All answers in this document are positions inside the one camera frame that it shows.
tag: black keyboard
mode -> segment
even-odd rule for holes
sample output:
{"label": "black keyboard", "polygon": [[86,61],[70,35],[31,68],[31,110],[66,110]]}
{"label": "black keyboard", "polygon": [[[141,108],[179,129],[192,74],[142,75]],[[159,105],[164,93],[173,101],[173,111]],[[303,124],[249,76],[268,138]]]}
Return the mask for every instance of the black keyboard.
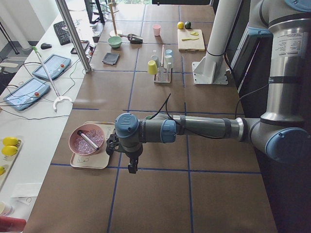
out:
{"label": "black keyboard", "polygon": [[64,21],[54,24],[54,30],[59,40],[60,45],[66,45],[70,43],[70,34],[62,28],[65,28]]}

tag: bowl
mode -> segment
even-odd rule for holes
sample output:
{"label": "bowl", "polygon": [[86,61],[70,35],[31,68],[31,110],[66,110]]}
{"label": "bowl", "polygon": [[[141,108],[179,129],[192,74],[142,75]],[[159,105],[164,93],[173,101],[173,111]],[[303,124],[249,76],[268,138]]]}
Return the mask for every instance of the bowl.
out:
{"label": "bowl", "polygon": [[120,36],[112,36],[108,39],[108,44],[112,48],[118,48],[122,44],[122,38]]}
{"label": "bowl", "polygon": [[69,138],[70,150],[81,156],[90,156],[98,153],[99,150],[95,150],[89,143],[87,143],[80,135],[78,131],[82,131],[88,138],[90,138],[99,148],[104,144],[104,132],[102,128],[96,124],[85,124],[75,129]]}

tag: red object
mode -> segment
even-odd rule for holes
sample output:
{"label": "red object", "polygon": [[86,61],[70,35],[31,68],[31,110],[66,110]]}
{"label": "red object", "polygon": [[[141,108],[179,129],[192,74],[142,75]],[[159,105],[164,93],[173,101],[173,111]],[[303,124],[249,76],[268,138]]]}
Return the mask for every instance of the red object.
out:
{"label": "red object", "polygon": [[25,225],[24,219],[0,216],[0,232],[22,232]]}

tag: table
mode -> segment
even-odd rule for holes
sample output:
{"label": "table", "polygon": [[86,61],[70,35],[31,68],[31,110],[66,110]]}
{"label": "table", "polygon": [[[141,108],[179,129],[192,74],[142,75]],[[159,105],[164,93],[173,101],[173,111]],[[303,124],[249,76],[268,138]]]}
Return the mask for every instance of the table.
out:
{"label": "table", "polygon": [[[194,85],[191,63],[204,52],[179,52],[179,21],[203,31],[205,44],[214,20],[209,6],[117,5],[116,25],[123,34],[142,35],[144,44],[126,38],[118,49],[107,44],[107,22],[73,109],[60,136],[25,233],[54,232],[276,232],[253,148],[235,140],[179,136],[173,144],[144,145],[137,174],[128,158],[114,153],[105,169],[70,166],[68,138],[85,121],[109,121],[124,112],[143,118],[156,112],[171,93],[172,114],[234,117],[238,93],[228,85]],[[152,24],[161,24],[154,37]],[[154,83],[147,70],[162,44],[172,49],[172,82]],[[119,53],[115,66],[104,65],[107,52]]]}
{"label": "table", "polygon": [[[88,18],[85,12],[72,12],[72,18],[76,20],[82,20],[78,25],[79,35],[81,39],[92,41],[91,28],[89,27]],[[79,58],[77,55],[70,53],[72,44],[61,46],[58,42],[56,34],[53,29],[53,24],[62,21],[59,15],[52,25],[48,28],[46,33],[40,39],[37,48],[42,55],[42,59],[47,59],[51,54],[58,54],[64,57],[68,57],[72,60],[71,64],[77,61]],[[52,44],[52,49],[41,50],[40,45],[43,42]],[[27,62],[39,62],[36,54],[32,51]],[[38,65],[28,64],[27,69],[32,72]],[[74,65],[67,70],[60,78],[54,80],[54,83],[58,91],[63,94],[66,92],[75,82],[75,85],[66,93],[66,96],[75,100],[78,90],[81,86],[84,78],[83,66],[80,62],[77,66]],[[16,73],[10,84],[20,85],[30,79],[30,74],[25,67],[21,67]],[[9,94],[8,90],[5,90],[1,99]],[[12,169],[0,191],[0,200],[11,203],[15,209],[12,213],[13,217],[20,217],[28,219],[32,210],[35,198],[29,206],[11,200],[10,197],[16,186],[16,184],[22,183],[42,183],[45,174],[49,168],[51,159],[54,155],[55,148],[58,144],[68,116],[72,109],[72,103],[64,101],[57,104],[57,113],[52,108],[53,102],[47,101],[56,99],[52,87],[51,91],[44,96],[45,99],[39,100],[36,104],[32,105],[28,109],[18,112],[11,107],[2,107],[4,110],[13,114],[17,114],[27,118],[43,118],[43,117],[56,117],[42,120],[26,120],[19,116],[14,116],[7,112],[0,112],[0,138],[7,136],[16,136],[22,140],[22,148],[18,154],[18,157],[12,166]]]}

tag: bowl with ice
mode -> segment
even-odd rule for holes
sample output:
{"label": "bowl with ice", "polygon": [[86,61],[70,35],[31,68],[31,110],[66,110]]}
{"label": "bowl with ice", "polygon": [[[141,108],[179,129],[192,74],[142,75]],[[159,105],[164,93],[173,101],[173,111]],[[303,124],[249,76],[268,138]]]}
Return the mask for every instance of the bowl with ice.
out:
{"label": "bowl with ice", "polygon": [[78,155],[90,156],[101,151],[104,132],[96,124],[84,124],[72,132],[69,138],[70,150]]}

